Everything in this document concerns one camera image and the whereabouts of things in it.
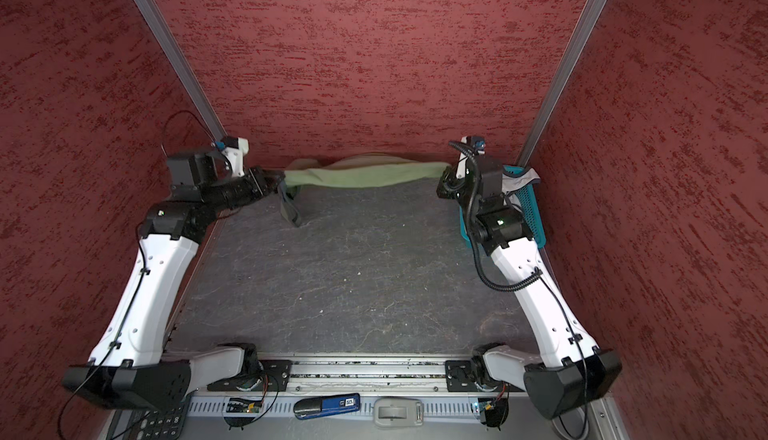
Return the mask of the teal plastic basket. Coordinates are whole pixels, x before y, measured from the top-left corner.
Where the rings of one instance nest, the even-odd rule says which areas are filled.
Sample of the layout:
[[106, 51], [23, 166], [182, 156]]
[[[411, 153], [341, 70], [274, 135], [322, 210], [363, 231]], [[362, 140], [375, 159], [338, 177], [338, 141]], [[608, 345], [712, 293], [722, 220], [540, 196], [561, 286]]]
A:
[[[504, 170], [520, 172], [521, 167], [503, 165]], [[532, 185], [525, 189], [505, 194], [510, 207], [506, 220], [464, 220], [460, 208], [460, 231], [467, 246], [476, 246], [491, 253], [496, 246], [521, 237], [526, 237], [542, 248], [546, 243], [541, 215]]]

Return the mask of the olive green tank top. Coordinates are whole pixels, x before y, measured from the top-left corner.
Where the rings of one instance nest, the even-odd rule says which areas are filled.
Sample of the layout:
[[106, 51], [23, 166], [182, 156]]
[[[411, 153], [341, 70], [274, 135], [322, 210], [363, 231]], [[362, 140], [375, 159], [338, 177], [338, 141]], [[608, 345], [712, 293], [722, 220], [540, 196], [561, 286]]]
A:
[[449, 164], [370, 153], [348, 157], [323, 166], [316, 159], [297, 159], [284, 171], [277, 186], [280, 213], [294, 227], [303, 223], [295, 205], [302, 187], [334, 189], [381, 188], [422, 179], [439, 179]]

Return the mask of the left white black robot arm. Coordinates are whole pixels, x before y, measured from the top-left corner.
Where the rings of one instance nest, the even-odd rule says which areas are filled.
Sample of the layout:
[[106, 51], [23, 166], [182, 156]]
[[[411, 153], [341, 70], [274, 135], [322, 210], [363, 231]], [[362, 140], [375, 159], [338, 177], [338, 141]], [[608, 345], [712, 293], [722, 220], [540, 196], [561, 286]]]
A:
[[66, 390], [106, 409], [168, 411], [221, 380], [245, 391], [263, 386], [252, 344], [222, 344], [189, 359], [162, 358], [177, 293], [209, 226], [222, 212], [274, 193], [283, 178], [279, 171], [244, 166], [244, 155], [242, 147], [226, 147], [167, 158], [170, 195], [148, 210], [114, 316], [88, 361], [66, 370]]

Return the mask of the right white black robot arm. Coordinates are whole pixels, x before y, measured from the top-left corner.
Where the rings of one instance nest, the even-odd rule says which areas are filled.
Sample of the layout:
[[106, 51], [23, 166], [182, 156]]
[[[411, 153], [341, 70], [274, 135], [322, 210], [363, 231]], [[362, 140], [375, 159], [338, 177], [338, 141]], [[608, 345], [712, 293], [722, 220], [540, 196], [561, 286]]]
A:
[[533, 354], [500, 344], [481, 355], [485, 377], [524, 390], [546, 419], [602, 398], [623, 365], [577, 320], [545, 266], [533, 229], [504, 182], [510, 172], [496, 159], [460, 142], [459, 162], [447, 167], [437, 194], [455, 200], [481, 282], [516, 296], [534, 333]]

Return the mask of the white grey-trimmed tank top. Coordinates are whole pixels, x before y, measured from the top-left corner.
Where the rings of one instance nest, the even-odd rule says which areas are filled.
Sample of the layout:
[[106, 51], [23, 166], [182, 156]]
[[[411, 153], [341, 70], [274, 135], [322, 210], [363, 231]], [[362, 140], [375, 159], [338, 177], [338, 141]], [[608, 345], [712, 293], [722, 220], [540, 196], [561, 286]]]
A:
[[523, 169], [517, 173], [505, 169], [503, 171], [502, 192], [509, 194], [540, 182], [541, 178], [533, 168]]

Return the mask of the right small circuit board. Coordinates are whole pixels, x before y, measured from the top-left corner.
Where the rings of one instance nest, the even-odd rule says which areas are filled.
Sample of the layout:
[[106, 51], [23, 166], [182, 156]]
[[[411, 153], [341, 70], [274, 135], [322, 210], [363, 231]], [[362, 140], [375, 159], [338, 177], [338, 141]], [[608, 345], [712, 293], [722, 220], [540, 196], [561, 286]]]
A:
[[478, 413], [494, 410], [497, 400], [495, 398], [478, 398], [474, 406]]

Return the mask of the small circuit board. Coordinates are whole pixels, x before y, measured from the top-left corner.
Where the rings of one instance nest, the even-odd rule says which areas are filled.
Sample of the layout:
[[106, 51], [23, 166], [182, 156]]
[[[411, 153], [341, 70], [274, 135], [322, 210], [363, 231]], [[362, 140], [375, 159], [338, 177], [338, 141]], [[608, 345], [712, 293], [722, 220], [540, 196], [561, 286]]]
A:
[[230, 397], [224, 409], [226, 417], [255, 417], [261, 414], [263, 400], [255, 398]]
[[497, 400], [495, 398], [478, 398], [474, 406], [478, 413], [494, 410]]

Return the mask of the left small circuit board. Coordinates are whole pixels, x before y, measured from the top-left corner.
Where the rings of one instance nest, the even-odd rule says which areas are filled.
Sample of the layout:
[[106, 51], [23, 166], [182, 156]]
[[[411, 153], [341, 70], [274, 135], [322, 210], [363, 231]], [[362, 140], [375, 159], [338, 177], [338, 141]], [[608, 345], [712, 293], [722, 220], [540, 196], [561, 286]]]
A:
[[224, 409], [226, 417], [255, 417], [261, 414], [263, 400], [255, 398], [230, 397]]

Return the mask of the blue black utility knife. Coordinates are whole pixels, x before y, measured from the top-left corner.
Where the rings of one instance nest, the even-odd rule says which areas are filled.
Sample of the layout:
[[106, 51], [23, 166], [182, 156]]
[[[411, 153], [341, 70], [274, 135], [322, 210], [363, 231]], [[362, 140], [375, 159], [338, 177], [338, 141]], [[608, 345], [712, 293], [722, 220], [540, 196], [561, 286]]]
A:
[[299, 420], [309, 420], [348, 414], [359, 411], [361, 397], [358, 393], [304, 398], [293, 406], [294, 416]]

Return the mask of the black calculator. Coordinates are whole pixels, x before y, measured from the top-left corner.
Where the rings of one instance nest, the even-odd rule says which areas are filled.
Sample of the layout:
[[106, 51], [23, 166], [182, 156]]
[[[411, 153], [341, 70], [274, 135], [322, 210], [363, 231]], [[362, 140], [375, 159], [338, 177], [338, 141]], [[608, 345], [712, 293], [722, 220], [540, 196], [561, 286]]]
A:
[[181, 438], [189, 410], [189, 401], [168, 411], [135, 411], [131, 414], [128, 427], [114, 439], [130, 440], [177, 440]]

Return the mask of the left aluminium corner post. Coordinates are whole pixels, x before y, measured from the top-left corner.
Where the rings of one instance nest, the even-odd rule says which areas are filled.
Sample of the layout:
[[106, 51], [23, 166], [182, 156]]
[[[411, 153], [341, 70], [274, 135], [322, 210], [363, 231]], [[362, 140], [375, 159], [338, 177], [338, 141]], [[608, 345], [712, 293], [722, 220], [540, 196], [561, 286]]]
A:
[[208, 131], [220, 139], [227, 135], [202, 85], [182, 52], [155, 0], [133, 0], [155, 40], [164, 52]]

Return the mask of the aluminium corner post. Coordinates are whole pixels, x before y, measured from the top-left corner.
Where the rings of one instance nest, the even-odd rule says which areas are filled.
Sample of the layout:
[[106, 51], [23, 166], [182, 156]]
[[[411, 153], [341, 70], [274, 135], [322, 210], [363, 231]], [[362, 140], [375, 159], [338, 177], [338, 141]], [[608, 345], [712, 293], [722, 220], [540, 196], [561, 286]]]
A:
[[517, 166], [527, 166], [530, 163], [607, 2], [608, 0], [585, 1], [550, 86], [517, 156]]
[[164, 52], [208, 131], [220, 139], [227, 135], [202, 85], [182, 52], [155, 0], [133, 0], [155, 40]]

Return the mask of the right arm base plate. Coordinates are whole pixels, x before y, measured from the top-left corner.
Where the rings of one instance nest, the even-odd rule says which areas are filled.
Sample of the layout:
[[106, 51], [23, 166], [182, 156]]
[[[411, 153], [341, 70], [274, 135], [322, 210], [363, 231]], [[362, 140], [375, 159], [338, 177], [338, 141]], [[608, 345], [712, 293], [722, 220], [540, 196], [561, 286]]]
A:
[[446, 360], [444, 367], [449, 392], [486, 394], [502, 392], [502, 382], [491, 378], [480, 357], [473, 357], [469, 360]]

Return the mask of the aluminium front rail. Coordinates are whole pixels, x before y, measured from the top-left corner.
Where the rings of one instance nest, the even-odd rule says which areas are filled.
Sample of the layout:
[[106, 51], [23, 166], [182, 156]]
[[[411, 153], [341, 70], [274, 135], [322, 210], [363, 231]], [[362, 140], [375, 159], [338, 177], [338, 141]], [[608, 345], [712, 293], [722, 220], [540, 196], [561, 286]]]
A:
[[[579, 359], [547, 366], [536, 356], [498, 346], [480, 357], [502, 390], [532, 398], [591, 400], [605, 394], [621, 369], [611, 350], [596, 350]], [[444, 362], [427, 358], [305, 358], [291, 360], [284, 392], [449, 392]], [[223, 379], [238, 379], [246, 388], [260, 380], [261, 361], [240, 346], [227, 346], [188, 360], [136, 365], [124, 361], [105, 374], [116, 394], [136, 408], [169, 408], [186, 395]]]

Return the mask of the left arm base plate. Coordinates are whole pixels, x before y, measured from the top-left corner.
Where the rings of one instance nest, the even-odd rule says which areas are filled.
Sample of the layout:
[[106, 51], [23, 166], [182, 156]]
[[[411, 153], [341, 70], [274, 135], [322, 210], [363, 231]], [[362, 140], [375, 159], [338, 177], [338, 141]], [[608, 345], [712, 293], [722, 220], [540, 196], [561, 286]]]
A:
[[244, 382], [238, 379], [223, 379], [207, 386], [211, 392], [238, 391], [238, 392], [262, 392], [263, 380], [267, 382], [268, 391], [284, 392], [291, 376], [293, 362], [291, 360], [262, 360], [261, 378], [253, 388], [246, 388]]

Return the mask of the right aluminium corner post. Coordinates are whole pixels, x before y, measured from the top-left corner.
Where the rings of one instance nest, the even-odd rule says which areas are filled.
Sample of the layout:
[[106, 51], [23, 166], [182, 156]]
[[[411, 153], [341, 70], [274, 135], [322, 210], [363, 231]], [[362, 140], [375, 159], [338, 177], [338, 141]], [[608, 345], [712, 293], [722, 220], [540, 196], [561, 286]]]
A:
[[608, 0], [585, 1], [550, 86], [517, 156], [517, 166], [527, 166], [530, 163], [607, 2]]

